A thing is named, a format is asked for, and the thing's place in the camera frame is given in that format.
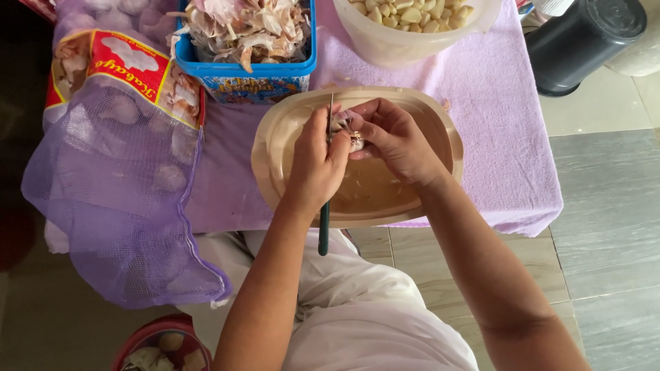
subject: hand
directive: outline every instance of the hand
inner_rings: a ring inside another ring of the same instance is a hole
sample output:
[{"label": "hand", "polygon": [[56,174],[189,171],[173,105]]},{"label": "hand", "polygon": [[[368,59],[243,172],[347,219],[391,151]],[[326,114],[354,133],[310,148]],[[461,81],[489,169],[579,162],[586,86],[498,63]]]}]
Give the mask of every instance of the hand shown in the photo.
[{"label": "hand", "polygon": [[[335,104],[334,112],[341,108]],[[294,147],[291,176],[282,201],[316,215],[337,192],[346,172],[350,136],[337,133],[330,148],[326,142],[328,107],[314,111]]]},{"label": "hand", "polygon": [[350,110],[362,116],[350,128],[371,143],[351,159],[379,157],[397,179],[414,186],[426,186],[446,171],[413,117],[396,104],[378,98]]}]

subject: white pants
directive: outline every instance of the white pants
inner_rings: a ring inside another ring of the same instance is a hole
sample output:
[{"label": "white pants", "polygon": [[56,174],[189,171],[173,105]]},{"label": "white pants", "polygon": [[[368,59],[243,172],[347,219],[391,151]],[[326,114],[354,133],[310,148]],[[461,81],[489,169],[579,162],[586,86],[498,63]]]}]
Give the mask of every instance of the white pants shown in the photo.
[{"label": "white pants", "polygon": [[[247,249],[256,256],[266,231],[247,231],[243,235]],[[206,234],[196,239],[200,256],[222,269],[234,286],[229,303],[217,309],[211,309],[209,304],[178,306],[193,318],[195,334],[215,354],[222,326],[253,258],[229,234]],[[319,255],[318,240],[318,230],[310,230],[302,258],[294,332],[315,310],[351,302],[379,302],[426,311],[421,293],[407,274],[365,261],[338,229],[330,230],[326,256]]]}]

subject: blue plastic container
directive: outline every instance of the blue plastic container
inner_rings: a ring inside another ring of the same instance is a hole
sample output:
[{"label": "blue plastic container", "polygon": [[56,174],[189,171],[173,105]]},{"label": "blue plastic container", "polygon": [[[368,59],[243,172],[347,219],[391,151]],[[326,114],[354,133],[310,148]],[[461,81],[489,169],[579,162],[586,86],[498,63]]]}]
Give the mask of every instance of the blue plastic container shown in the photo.
[{"label": "blue plastic container", "polygon": [[[196,77],[211,96],[222,103],[275,104],[284,98],[306,92],[310,87],[310,74],[316,68],[316,9],[309,3],[312,35],[308,39],[309,58],[302,63],[253,63],[248,73],[238,63],[202,63],[195,56],[190,35],[181,35],[176,44],[176,62],[188,75]],[[188,5],[180,1],[181,11]],[[181,18],[177,21],[182,27]]]}]

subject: green knife handle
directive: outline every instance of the green knife handle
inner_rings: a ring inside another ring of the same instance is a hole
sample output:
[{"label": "green knife handle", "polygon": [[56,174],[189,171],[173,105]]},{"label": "green knife handle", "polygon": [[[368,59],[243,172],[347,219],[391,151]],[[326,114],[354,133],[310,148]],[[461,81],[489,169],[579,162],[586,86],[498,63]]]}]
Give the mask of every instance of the green knife handle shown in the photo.
[{"label": "green knife handle", "polygon": [[326,202],[321,208],[321,218],[319,221],[319,255],[328,254],[328,233],[330,228],[330,201]]}]

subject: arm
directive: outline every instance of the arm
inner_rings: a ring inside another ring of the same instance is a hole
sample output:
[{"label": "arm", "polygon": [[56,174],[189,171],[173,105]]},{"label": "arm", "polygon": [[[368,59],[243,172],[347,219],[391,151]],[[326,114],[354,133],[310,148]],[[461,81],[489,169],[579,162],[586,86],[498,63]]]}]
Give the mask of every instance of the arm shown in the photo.
[{"label": "arm", "polygon": [[296,142],[291,177],[220,335],[213,370],[280,370],[293,327],[307,231],[344,177],[350,138],[325,143],[327,108]]},{"label": "arm", "polygon": [[353,129],[374,145],[351,157],[378,156],[402,182],[415,187],[495,367],[589,370],[541,289],[491,231],[412,117],[387,100],[352,110],[364,118]]}]

